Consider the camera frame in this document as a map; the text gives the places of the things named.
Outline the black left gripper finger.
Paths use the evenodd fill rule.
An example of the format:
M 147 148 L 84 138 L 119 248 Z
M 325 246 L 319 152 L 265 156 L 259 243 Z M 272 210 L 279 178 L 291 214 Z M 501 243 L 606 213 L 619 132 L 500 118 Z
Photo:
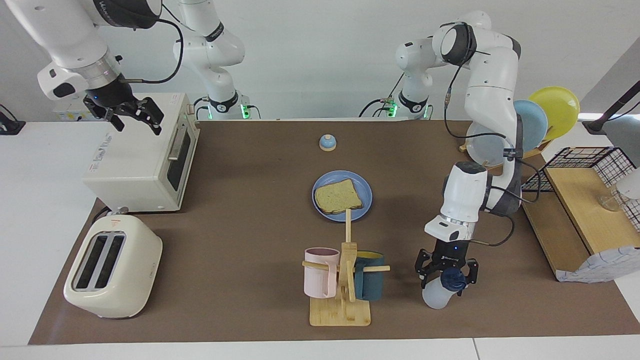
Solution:
M 469 285 L 475 285 L 478 281 L 479 264 L 477 259 L 470 258 L 466 260 L 465 266 L 468 268 L 468 273 L 465 276 L 466 289 Z
M 414 262 L 414 270 L 420 278 L 420 287 L 425 289 L 428 282 L 428 276 L 434 272 L 432 269 L 432 253 L 426 249 L 420 249 L 416 261 Z

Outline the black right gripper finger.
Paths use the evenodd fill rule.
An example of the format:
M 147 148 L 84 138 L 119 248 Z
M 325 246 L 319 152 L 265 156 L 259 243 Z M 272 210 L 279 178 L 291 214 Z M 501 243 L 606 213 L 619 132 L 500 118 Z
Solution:
M 164 113 L 150 96 L 134 101 L 131 117 L 146 124 L 156 136 L 162 132 Z
M 115 130 L 117 130 L 117 132 L 122 132 L 125 128 L 125 124 L 123 123 L 123 121 L 119 118 L 118 115 L 116 115 L 113 111 L 106 111 L 105 115 L 103 117 L 108 123 L 110 123 L 111 125 L 113 125 L 113 127 L 115 128 Z

